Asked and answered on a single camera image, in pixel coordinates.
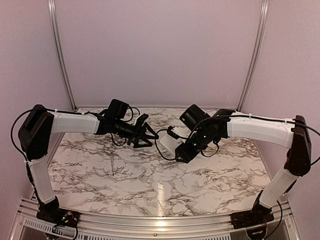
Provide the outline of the white remote control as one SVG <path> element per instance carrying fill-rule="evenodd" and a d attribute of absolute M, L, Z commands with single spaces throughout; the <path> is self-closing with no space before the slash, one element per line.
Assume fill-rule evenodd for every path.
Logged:
<path fill-rule="evenodd" d="M 184 143 L 186 141 L 186 138 L 189 136 L 191 131 L 187 127 L 183 126 L 174 126 L 173 131 L 180 136 L 179 139 L 172 138 L 167 134 L 167 130 L 165 130 L 159 134 L 159 143 L 160 146 L 162 146 L 166 151 L 168 151 L 172 155 L 175 155 L 175 149 L 181 143 Z"/>

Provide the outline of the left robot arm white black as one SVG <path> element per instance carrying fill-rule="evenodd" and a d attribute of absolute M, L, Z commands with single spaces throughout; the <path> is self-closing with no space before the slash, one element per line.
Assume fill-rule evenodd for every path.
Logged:
<path fill-rule="evenodd" d="M 151 147 L 158 134 L 146 122 L 148 114 L 140 114 L 133 123 L 124 120 L 130 106 L 114 99 L 101 112 L 68 112 L 36 104 L 25 111 L 27 117 L 18 130 L 20 150 L 26 160 L 27 174 L 38 201 L 37 218 L 51 223 L 77 221 L 78 214 L 60 208 L 48 172 L 51 138 L 56 134 L 83 133 L 118 136 L 133 148 Z"/>

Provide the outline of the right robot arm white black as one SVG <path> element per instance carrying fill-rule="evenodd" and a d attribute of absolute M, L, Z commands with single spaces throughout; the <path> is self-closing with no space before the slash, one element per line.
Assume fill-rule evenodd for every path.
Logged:
<path fill-rule="evenodd" d="M 220 109 L 210 116 L 192 105 L 179 119 L 185 127 L 170 127 L 160 139 L 177 162 L 189 163 L 209 144 L 217 145 L 222 139 L 248 139 L 257 145 L 272 179 L 258 194 L 252 209 L 232 214 L 236 223 L 267 221 L 276 201 L 311 170 L 311 127 L 302 115 L 272 118 Z"/>

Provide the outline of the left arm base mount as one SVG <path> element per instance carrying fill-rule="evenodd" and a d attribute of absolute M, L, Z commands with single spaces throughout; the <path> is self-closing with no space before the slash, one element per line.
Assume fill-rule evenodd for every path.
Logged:
<path fill-rule="evenodd" d="M 58 208 L 53 212 L 39 210 L 36 217 L 57 226 L 76 228 L 78 226 L 80 213 L 74 210 Z"/>

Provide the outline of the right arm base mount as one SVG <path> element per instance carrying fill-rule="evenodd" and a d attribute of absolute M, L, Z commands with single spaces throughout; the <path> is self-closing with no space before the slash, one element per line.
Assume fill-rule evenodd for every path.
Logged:
<path fill-rule="evenodd" d="M 270 212 L 264 215 L 262 213 L 252 212 L 251 210 L 232 213 L 230 218 L 234 229 L 263 225 L 275 219 L 274 215 Z"/>

